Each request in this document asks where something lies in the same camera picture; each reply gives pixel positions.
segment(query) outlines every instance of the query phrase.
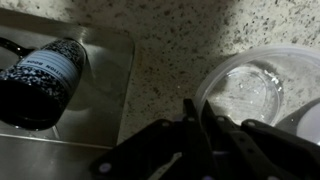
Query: bottle label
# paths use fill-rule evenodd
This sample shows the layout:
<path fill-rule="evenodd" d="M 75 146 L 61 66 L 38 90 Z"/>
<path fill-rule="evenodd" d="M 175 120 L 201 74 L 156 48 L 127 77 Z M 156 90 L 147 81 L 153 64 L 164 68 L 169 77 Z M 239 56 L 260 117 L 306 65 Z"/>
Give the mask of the bottle label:
<path fill-rule="evenodd" d="M 32 52 L 18 64 L 33 67 L 55 77 L 71 95 L 78 85 L 80 74 L 71 60 L 48 50 Z"/>

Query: countertop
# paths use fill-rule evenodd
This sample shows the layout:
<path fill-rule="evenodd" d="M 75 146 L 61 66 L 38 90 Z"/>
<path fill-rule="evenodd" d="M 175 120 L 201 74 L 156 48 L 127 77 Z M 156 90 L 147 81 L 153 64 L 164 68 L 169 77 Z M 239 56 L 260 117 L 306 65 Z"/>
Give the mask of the countertop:
<path fill-rule="evenodd" d="M 133 38 L 119 142 L 181 113 L 183 98 L 192 98 L 206 75 L 237 53 L 277 43 L 320 47 L 316 0 L 3 0 L 0 7 Z"/>

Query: plastic container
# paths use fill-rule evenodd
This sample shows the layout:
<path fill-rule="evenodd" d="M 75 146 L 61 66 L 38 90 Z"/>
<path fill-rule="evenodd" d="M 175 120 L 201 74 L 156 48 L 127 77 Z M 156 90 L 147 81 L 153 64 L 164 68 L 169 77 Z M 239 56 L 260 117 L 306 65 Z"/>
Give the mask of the plastic container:
<path fill-rule="evenodd" d="M 300 118 L 320 102 L 319 96 L 320 52 L 269 45 L 222 63 L 202 82 L 194 102 L 199 115 L 208 100 L 215 114 L 236 124 L 256 119 L 295 134 Z"/>

